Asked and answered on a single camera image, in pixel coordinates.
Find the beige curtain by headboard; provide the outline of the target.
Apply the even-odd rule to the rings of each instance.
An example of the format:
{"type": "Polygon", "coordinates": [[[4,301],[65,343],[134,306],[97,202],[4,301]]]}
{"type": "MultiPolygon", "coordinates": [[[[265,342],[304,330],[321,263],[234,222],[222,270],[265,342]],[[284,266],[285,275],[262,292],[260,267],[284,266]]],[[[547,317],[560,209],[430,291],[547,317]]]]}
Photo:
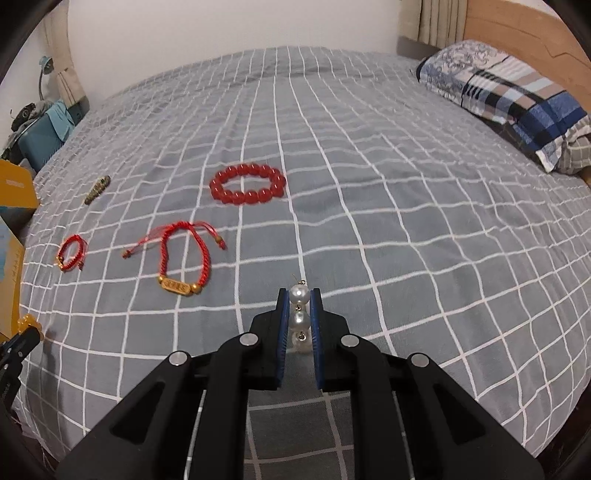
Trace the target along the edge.
{"type": "Polygon", "coordinates": [[[403,0],[399,34],[409,40],[444,48],[464,39],[467,0],[403,0]]]}

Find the blue plaid pillow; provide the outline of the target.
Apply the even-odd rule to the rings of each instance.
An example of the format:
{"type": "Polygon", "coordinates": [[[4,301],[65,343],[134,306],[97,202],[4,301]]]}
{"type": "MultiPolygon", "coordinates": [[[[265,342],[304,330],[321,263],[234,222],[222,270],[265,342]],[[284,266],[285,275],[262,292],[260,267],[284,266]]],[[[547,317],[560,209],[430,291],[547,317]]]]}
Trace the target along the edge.
{"type": "Polygon", "coordinates": [[[497,127],[543,169],[576,175],[590,167],[590,116],[560,84],[491,45],[464,40],[416,71],[429,90],[497,127]]]}

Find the wooden headboard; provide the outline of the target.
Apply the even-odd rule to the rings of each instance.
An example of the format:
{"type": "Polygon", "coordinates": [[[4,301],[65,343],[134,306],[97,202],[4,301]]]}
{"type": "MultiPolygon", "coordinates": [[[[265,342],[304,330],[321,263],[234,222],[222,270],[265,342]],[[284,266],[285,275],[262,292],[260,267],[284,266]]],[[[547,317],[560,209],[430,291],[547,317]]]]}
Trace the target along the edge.
{"type": "Polygon", "coordinates": [[[464,37],[519,58],[590,109],[590,60],[559,17],[514,1],[470,0],[464,37]]]}

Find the red cord bracelet gold plate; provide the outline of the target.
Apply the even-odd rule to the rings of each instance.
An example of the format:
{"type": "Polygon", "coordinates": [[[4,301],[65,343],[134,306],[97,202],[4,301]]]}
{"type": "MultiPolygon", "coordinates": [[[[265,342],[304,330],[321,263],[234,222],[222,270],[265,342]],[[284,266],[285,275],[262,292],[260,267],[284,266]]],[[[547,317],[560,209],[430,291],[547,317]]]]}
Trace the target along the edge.
{"type": "Polygon", "coordinates": [[[152,243],[157,243],[159,251],[159,263],[157,271],[158,285],[166,292],[178,296],[188,297],[199,295],[207,287],[211,279],[211,251],[209,251],[204,235],[208,235],[214,241],[218,249],[225,250],[224,238],[211,225],[203,220],[176,222],[159,225],[152,228],[133,246],[123,250],[121,256],[126,259],[136,251],[147,249],[152,243]],[[189,254],[189,245],[192,243],[197,248],[198,260],[197,273],[193,276],[186,274],[185,263],[189,254]],[[169,275],[169,260],[177,256],[181,259],[179,264],[179,276],[169,275]]]}

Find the grey white checked bedsheet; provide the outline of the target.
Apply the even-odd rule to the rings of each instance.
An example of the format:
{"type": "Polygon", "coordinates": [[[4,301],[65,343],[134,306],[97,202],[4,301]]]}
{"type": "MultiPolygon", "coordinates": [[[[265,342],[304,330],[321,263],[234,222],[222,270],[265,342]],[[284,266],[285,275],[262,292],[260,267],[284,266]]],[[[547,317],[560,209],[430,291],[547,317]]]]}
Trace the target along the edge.
{"type": "Polygon", "coordinates": [[[88,113],[37,173],[20,307],[41,324],[14,405],[58,478],[168,356],[245,333],[304,279],[353,335],[432,358],[557,467],[590,388],[590,188],[429,90],[416,60],[246,50],[88,113]],[[152,228],[224,238],[199,295],[157,282],[152,228]]]}

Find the teal suitcase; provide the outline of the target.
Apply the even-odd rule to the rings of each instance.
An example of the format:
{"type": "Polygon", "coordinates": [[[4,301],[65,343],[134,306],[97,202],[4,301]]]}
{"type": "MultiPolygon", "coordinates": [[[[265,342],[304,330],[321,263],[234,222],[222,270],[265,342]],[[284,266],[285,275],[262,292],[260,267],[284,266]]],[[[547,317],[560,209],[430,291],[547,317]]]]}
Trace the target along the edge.
{"type": "Polygon", "coordinates": [[[70,112],[59,100],[23,131],[17,144],[23,157],[38,173],[64,145],[74,128],[70,112]]]}

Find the white pearl earring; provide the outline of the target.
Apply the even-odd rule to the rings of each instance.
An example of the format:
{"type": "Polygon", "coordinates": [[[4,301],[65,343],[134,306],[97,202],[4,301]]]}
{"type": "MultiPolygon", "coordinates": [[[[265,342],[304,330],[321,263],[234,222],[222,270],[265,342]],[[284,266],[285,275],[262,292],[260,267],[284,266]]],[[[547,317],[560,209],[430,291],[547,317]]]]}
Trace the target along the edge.
{"type": "Polygon", "coordinates": [[[311,319],[308,315],[308,302],[311,290],[304,279],[298,280],[288,290],[290,299],[290,336],[297,353],[308,353],[311,350],[311,319]]]}

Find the blue desk lamp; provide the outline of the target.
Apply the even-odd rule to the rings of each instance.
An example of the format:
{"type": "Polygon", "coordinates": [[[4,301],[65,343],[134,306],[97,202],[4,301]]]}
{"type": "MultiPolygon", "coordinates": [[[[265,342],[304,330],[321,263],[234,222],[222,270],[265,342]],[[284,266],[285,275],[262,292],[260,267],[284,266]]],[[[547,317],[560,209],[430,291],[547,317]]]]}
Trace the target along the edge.
{"type": "Polygon", "coordinates": [[[39,100],[44,100],[43,79],[54,71],[53,59],[49,56],[42,56],[39,60],[40,74],[38,78],[38,96],[39,100]]]}

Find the white cardboard box blue outside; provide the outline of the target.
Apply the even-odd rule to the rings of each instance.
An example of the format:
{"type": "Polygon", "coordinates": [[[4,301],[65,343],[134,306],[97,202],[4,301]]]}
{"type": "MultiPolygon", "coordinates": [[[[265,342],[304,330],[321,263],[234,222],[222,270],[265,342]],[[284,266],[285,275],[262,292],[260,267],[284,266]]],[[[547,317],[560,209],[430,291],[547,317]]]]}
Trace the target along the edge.
{"type": "Polygon", "coordinates": [[[7,160],[0,161],[1,195],[1,340],[16,332],[25,248],[18,239],[39,205],[30,172],[7,160]]]}

